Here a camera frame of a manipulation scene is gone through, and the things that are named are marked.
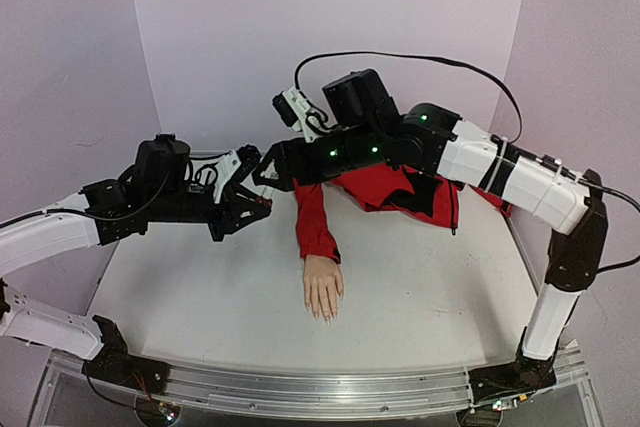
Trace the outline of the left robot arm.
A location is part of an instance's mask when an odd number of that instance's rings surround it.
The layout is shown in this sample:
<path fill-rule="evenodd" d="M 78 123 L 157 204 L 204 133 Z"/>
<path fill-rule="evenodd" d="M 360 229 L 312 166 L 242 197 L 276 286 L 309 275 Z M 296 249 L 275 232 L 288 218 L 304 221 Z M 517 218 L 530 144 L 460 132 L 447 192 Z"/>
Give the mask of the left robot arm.
<path fill-rule="evenodd" d="M 272 203 L 244 186 L 259 164 L 257 147 L 194 157 L 173 134 L 142 142 L 132 165 L 38 210 L 1 224 L 1 334 L 95 363 L 116 384 L 135 363 L 117 324 L 34 301 L 9 284 L 17 272 L 68 252 L 144 235 L 153 223 L 202 224 L 221 242 L 265 219 Z"/>

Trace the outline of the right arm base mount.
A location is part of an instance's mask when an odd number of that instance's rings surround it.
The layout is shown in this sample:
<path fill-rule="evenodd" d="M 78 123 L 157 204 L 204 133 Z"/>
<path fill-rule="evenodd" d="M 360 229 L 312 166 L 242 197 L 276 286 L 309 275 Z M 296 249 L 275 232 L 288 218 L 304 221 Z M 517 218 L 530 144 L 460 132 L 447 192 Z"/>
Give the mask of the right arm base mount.
<path fill-rule="evenodd" d="M 517 397 L 552 387 L 556 383 L 553 369 L 557 352 L 546 360 L 526 357 L 518 349 L 509 363 L 475 368 L 469 372 L 474 405 L 485 405 L 503 398 Z"/>

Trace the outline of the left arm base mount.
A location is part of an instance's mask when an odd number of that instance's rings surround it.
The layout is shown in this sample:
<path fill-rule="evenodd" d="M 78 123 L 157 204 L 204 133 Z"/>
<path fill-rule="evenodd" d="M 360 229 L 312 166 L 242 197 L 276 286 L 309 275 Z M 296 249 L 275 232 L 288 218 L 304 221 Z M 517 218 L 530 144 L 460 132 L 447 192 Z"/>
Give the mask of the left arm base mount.
<path fill-rule="evenodd" d="M 115 322 L 99 315 L 94 315 L 92 320 L 99 328 L 102 347 L 93 359 L 84 361 L 82 373 L 91 380 L 139 389 L 148 394 L 164 393 L 170 366 L 166 362 L 130 354 Z"/>

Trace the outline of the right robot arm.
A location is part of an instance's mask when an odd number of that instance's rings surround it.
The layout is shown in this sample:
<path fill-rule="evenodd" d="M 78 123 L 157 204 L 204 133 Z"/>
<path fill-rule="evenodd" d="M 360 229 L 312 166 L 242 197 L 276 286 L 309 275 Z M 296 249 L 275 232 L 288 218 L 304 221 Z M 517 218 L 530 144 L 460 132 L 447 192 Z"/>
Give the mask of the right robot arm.
<path fill-rule="evenodd" d="M 608 219 L 600 187 L 588 184 L 594 174 L 537 157 L 432 103 L 401 114 L 373 69 L 331 82 L 323 94 L 338 123 L 332 131 L 298 86 L 274 97 L 282 121 L 299 135 L 269 148 L 254 184 L 288 192 L 386 164 L 476 187 L 532 214 L 552 230 L 550 260 L 520 350 L 527 359 L 549 359 L 604 249 Z"/>

